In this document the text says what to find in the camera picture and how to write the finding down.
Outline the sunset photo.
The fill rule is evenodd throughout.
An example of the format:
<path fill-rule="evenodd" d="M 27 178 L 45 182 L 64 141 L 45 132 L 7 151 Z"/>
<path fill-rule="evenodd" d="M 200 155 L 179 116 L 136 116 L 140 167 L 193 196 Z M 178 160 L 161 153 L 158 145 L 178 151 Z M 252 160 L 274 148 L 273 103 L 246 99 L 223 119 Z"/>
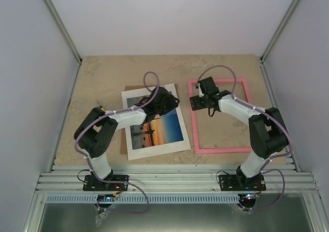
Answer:
<path fill-rule="evenodd" d="M 149 122 L 125 129 L 123 135 L 126 137 L 127 147 L 137 151 L 184 141 L 179 113 L 180 108 L 176 108 L 165 115 L 156 115 Z"/>

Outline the pink picture frame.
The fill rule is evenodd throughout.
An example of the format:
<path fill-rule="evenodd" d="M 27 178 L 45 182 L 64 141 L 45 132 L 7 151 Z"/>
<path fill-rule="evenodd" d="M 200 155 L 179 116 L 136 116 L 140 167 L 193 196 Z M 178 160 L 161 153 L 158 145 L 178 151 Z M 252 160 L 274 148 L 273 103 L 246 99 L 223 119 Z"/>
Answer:
<path fill-rule="evenodd" d="M 226 79 L 215 79 L 215 83 L 233 83 L 233 78 Z M 193 85 L 195 85 L 197 79 L 189 79 L 188 80 L 188 93 L 191 97 L 193 95 Z M 246 95 L 247 102 L 252 102 L 252 97 L 250 94 L 250 89 L 248 87 L 247 81 L 245 78 L 238 78 L 237 83 L 241 83 Z M 231 147 L 231 148 L 201 148 L 199 145 L 199 137 L 198 137 L 198 129 L 197 129 L 197 120 L 195 112 L 192 110 L 190 106 L 190 114 L 191 114 L 191 122 L 192 122 L 192 132 L 193 132 L 193 142 L 195 154 L 221 154 L 221 153 L 249 153 L 251 151 L 251 147 Z"/>

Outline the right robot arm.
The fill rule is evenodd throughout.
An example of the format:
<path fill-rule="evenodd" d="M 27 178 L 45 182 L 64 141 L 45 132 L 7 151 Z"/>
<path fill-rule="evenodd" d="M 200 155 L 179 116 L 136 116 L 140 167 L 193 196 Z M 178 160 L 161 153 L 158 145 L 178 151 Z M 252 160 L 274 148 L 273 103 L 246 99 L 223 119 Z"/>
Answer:
<path fill-rule="evenodd" d="M 208 109 L 210 117 L 216 111 L 226 113 L 248 126 L 251 152 L 238 166 L 234 178 L 239 189 L 250 189 L 271 159 L 289 145 L 280 111 L 274 107 L 259 108 L 230 91 L 220 91 L 212 77 L 198 80 L 195 86 L 198 95 L 190 97 L 193 111 Z"/>

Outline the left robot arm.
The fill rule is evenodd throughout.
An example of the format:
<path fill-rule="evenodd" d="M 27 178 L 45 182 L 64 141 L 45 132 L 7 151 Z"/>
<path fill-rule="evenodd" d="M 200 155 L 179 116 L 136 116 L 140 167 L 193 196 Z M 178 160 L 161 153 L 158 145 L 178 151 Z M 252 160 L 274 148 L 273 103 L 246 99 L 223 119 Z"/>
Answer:
<path fill-rule="evenodd" d="M 116 131 L 130 126 L 142 125 L 176 109 L 179 99 L 167 89 L 156 86 L 148 97 L 127 109 L 104 111 L 93 108 L 74 134 L 75 150 L 81 153 L 95 177 L 100 190 L 108 190 L 113 183 L 113 170 L 106 151 Z"/>

